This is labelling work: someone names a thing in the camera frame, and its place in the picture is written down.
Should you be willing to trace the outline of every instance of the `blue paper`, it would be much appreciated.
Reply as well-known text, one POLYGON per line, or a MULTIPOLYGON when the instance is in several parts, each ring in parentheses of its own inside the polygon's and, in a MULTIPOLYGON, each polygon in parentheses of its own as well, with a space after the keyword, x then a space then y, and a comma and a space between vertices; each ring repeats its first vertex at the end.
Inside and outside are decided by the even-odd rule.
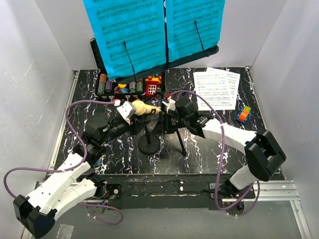
POLYGON ((225 0, 166 0, 169 61, 203 51, 217 45, 225 0))
POLYGON ((164 64, 162 0, 83 0, 110 79, 164 64))

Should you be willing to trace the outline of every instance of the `paper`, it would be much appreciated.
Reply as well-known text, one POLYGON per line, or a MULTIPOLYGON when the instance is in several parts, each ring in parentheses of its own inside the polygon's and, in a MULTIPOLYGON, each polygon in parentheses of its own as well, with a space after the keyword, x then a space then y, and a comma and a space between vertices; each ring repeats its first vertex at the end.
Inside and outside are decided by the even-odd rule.
POLYGON ((169 61, 217 45, 220 38, 225 0, 166 0, 169 61))
POLYGON ((238 85, 239 85, 239 80, 240 80, 240 74, 229 72, 229 71, 223 71, 223 70, 215 69, 215 68, 211 68, 211 67, 207 67, 206 72, 216 72, 216 73, 223 72, 223 73, 227 74, 229 92, 230 92, 230 94, 232 96, 232 99, 234 101, 234 109, 235 109, 236 100, 237 100, 238 85))
POLYGON ((110 79, 166 63, 161 0, 83 0, 110 79))
MULTIPOLYGON (((202 96, 214 110, 233 110, 234 105, 230 95, 227 74, 224 72, 194 72, 196 93, 202 96)), ((211 109, 204 101, 197 98, 199 111, 211 109)))

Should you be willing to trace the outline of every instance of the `white paper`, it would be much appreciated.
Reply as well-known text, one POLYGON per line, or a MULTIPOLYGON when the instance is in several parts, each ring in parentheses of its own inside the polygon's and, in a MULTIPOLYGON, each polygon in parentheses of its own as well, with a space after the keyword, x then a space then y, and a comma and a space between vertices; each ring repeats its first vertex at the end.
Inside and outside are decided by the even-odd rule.
POLYGON ((233 98, 233 104, 234 104, 234 108, 236 107, 236 100, 237 100, 237 92, 238 92, 238 85, 239 85, 239 80, 240 80, 240 74, 237 73, 233 73, 233 72, 229 72, 229 71, 224 71, 224 70, 220 70, 220 69, 215 69, 215 68, 211 68, 211 67, 207 67, 206 72, 225 72, 227 74, 228 77, 228 85, 229 85, 229 91, 230 94, 233 98))
MULTIPOLYGON (((202 96, 214 110, 234 110, 233 99, 230 95, 227 73, 222 72, 194 72, 196 93, 202 96)), ((197 97, 199 111, 211 109, 197 97)))

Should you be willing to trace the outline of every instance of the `gray wall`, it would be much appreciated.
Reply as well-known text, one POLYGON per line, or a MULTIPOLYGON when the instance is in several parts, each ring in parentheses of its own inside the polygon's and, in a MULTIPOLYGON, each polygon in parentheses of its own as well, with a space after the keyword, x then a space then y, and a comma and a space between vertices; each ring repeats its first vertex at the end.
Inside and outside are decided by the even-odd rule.
MULTIPOLYGON (((34 0, 0 3, 0 178, 19 166, 47 168, 73 72, 34 0)), ((43 173, 19 171, 9 187, 26 195, 43 173)), ((0 232, 20 238, 13 198, 0 184, 0 232)))
MULTIPOLYGON (((96 69, 83 0, 35 0, 73 70, 96 69)), ((220 51, 187 67, 252 65, 287 0, 226 0, 220 51)))
POLYGON ((252 68, 266 125, 287 155, 313 238, 319 238, 319 1, 288 0, 252 68))

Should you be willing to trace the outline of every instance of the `black marble table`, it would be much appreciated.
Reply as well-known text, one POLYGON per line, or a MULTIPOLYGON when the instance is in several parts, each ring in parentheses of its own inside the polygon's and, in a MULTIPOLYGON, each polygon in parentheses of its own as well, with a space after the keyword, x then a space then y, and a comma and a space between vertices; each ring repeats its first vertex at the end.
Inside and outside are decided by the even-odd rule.
MULTIPOLYGON (((205 71, 206 68, 170 69, 166 72, 166 89, 187 89, 194 91, 193 72, 205 71)), ((224 122, 246 130, 259 131, 264 128, 263 119, 258 108, 253 87, 249 81, 245 68, 222 68, 240 74, 236 109, 232 111, 218 111, 224 122), (243 106, 252 108, 252 115, 245 125, 236 122, 235 117, 243 106)), ((97 70, 81 70, 72 101, 94 100, 94 85, 97 80, 97 70)), ((196 104, 196 97, 189 97, 196 104)), ((158 99, 149 104, 159 105, 158 99)), ((81 135, 85 130, 85 123, 94 114, 104 114, 105 119, 114 116, 114 106, 101 106, 96 104, 78 105, 70 114, 71 122, 81 135)), ((150 129, 157 122, 150 124, 150 129)), ((124 134, 106 144, 107 152, 102 157, 96 172, 100 174, 213 174, 217 173, 221 143, 203 139, 192 135, 188 130, 181 129, 180 134, 187 151, 182 156, 177 135, 160 136, 160 151, 151 156, 143 155, 138 150, 138 140, 144 130, 134 137, 124 134)), ((58 168, 66 159, 68 153, 77 144, 77 140, 66 126, 56 160, 58 168)), ((232 173, 246 163, 245 156, 238 150, 227 147, 224 154, 223 173, 232 173)), ((282 178, 278 172, 275 178, 282 178)))

